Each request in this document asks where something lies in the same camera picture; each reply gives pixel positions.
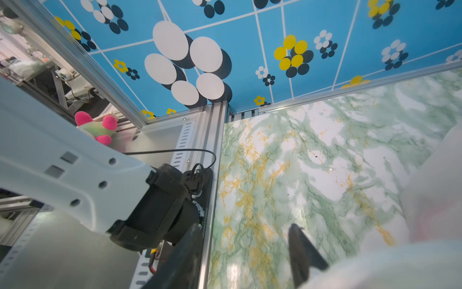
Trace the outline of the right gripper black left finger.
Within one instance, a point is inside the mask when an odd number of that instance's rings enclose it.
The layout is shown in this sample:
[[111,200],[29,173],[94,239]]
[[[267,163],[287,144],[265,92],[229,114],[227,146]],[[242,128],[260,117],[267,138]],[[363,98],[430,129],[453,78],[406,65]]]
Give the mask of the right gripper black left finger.
[[194,224],[169,259],[143,285],[143,289],[196,289],[202,259],[202,229]]

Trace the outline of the white plastic bag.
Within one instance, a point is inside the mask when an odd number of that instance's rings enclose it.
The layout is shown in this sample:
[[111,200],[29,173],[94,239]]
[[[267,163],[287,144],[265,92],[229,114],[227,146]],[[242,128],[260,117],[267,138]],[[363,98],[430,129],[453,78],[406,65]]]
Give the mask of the white plastic bag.
[[459,289],[462,286],[462,127],[456,125],[400,196],[409,243],[310,268],[299,289]]

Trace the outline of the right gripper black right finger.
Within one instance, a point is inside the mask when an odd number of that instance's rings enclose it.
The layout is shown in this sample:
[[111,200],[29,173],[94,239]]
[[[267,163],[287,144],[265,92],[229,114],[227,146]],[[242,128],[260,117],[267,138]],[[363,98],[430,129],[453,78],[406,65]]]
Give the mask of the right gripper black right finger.
[[310,268],[323,272],[329,268],[327,261],[308,239],[302,228],[293,223],[288,231],[289,261],[294,287],[298,289],[310,277]]

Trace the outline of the pink green plush toy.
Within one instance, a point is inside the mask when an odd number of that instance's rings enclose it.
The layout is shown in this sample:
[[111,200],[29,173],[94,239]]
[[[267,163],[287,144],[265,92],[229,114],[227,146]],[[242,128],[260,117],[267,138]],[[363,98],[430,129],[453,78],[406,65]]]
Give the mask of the pink green plush toy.
[[119,119],[113,113],[105,114],[98,120],[94,120],[86,112],[75,114],[78,129],[105,146],[112,143],[112,136],[118,128],[118,121]]

